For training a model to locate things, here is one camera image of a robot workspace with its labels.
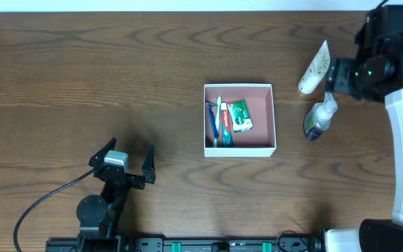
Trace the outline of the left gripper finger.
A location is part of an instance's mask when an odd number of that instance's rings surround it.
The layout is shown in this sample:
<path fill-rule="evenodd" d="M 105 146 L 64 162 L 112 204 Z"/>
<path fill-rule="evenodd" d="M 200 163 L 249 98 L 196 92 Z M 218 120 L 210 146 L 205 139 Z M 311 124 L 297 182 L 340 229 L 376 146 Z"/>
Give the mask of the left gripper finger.
<path fill-rule="evenodd" d="M 108 141 L 108 143 L 102 147 L 100 150 L 98 150 L 91 158 L 90 161 L 88 162 L 89 166 L 92 168 L 96 168 L 99 166 L 101 163 L 104 162 L 104 158 L 106 157 L 107 153 L 109 151 L 113 151 L 115 148 L 117 139 L 113 137 Z"/>
<path fill-rule="evenodd" d="M 141 168 L 145 183 L 154 184 L 156 180 L 154 153 L 155 147 L 151 146 Z"/>

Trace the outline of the white floral lotion tube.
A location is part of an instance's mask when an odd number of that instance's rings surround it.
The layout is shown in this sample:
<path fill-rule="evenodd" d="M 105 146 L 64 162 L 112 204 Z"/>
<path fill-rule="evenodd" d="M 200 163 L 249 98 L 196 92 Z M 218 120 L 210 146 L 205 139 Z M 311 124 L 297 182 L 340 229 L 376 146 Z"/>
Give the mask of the white floral lotion tube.
<path fill-rule="evenodd" d="M 330 62 L 330 50 L 327 40 L 324 40 L 298 83 L 297 91 L 301 96 L 311 94 L 318 87 L 329 70 Z"/>

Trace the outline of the clear pump soap bottle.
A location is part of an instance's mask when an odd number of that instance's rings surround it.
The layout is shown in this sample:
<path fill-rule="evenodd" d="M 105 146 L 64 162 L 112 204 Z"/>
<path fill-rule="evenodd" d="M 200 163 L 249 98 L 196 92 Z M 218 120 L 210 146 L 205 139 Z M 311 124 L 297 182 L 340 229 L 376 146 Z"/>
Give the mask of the clear pump soap bottle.
<path fill-rule="evenodd" d="M 337 109 L 338 104 L 331 92 L 325 93 L 323 102 L 318 102 L 313 105 L 312 109 L 304 118 L 304 133 L 308 140 L 316 140 L 329 128 L 332 116 Z"/>

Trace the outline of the blue disposable razor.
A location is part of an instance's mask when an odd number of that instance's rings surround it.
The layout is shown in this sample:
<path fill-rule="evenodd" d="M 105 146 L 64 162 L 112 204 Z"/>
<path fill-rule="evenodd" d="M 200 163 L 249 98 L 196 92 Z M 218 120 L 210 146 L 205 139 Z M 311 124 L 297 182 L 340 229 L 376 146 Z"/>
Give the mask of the blue disposable razor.
<path fill-rule="evenodd" d="M 219 109 L 219 105 L 210 103 L 210 102 L 206 102 L 205 105 L 208 106 L 208 114 L 209 114 L 209 119 L 210 119 L 210 123 L 211 123 L 211 129 L 213 132 L 213 136 L 215 139 L 217 139 L 219 137 L 218 129 L 220 128 L 220 125 L 218 124 L 218 119 L 217 119 L 217 112 Z"/>

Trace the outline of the Colgate toothpaste tube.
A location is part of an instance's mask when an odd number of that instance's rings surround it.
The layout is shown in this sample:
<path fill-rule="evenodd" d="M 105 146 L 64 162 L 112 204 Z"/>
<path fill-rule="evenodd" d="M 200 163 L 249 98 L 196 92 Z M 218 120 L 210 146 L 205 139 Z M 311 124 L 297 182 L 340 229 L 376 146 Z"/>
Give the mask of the Colgate toothpaste tube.
<path fill-rule="evenodd" d="M 229 121 L 229 111 L 227 108 L 227 104 L 223 102 L 221 104 L 221 112 L 222 112 L 222 146 L 224 148 L 233 148 L 233 138 L 231 131 L 231 123 Z"/>

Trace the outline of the green white toothbrush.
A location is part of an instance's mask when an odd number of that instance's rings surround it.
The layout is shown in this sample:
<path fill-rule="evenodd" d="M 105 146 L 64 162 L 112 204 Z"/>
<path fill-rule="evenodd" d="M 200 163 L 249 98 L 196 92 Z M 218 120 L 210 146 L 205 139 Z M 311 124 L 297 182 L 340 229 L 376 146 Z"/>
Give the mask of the green white toothbrush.
<path fill-rule="evenodd" d="M 213 140 L 213 147 L 217 148 L 218 147 L 218 137 L 219 137 L 219 129 L 220 129 L 220 112 L 221 112 L 221 103 L 222 103 L 222 97 L 218 96 L 217 102 L 216 102 L 216 107 L 217 111 L 215 114 L 215 133 L 214 133 L 214 140 Z"/>

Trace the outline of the green soap bar packet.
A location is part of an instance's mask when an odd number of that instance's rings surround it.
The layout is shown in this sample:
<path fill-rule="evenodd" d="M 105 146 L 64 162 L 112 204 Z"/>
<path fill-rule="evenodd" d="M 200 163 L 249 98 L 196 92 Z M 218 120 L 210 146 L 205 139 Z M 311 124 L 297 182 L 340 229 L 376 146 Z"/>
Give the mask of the green soap bar packet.
<path fill-rule="evenodd" d="M 227 108 L 232 118 L 234 132 L 248 131 L 253 128 L 253 122 L 245 100 L 228 103 Z"/>

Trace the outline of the white cardboard box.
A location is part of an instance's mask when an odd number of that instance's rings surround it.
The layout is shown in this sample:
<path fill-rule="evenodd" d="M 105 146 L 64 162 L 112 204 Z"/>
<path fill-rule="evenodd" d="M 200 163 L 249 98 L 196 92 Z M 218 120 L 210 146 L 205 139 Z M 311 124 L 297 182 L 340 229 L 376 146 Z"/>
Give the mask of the white cardboard box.
<path fill-rule="evenodd" d="M 213 147 L 213 132 L 206 102 L 216 104 L 218 96 L 226 104 L 245 100 L 253 122 L 248 131 L 234 132 L 229 115 L 234 147 L 222 146 L 222 112 L 218 147 Z M 206 157 L 269 157 L 276 150 L 276 126 L 272 85 L 257 83 L 206 84 L 204 86 L 204 155 Z"/>

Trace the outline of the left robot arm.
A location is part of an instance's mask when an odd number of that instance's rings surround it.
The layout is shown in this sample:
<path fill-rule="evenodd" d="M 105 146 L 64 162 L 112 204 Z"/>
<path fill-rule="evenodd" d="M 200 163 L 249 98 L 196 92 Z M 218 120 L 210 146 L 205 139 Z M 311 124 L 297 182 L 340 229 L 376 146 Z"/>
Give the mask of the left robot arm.
<path fill-rule="evenodd" d="M 131 237 L 118 232 L 118 224 L 127 203 L 129 191 L 143 190 L 156 180 L 152 146 L 143 162 L 141 175 L 128 172 L 126 153 L 115 150 L 112 138 L 89 161 L 92 174 L 104 182 L 102 192 L 83 198 L 76 209 L 80 222 L 77 251 L 134 251 Z"/>

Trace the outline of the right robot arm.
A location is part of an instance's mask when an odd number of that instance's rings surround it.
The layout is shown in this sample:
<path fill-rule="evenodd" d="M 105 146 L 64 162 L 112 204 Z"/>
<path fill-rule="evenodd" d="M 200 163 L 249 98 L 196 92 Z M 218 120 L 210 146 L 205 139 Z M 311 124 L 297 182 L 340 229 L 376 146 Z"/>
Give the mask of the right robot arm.
<path fill-rule="evenodd" d="M 391 219 L 365 219 L 359 227 L 325 232 L 324 251 L 403 251 L 403 47 L 332 61 L 326 89 L 357 100 L 382 102 L 390 119 L 395 154 Z"/>

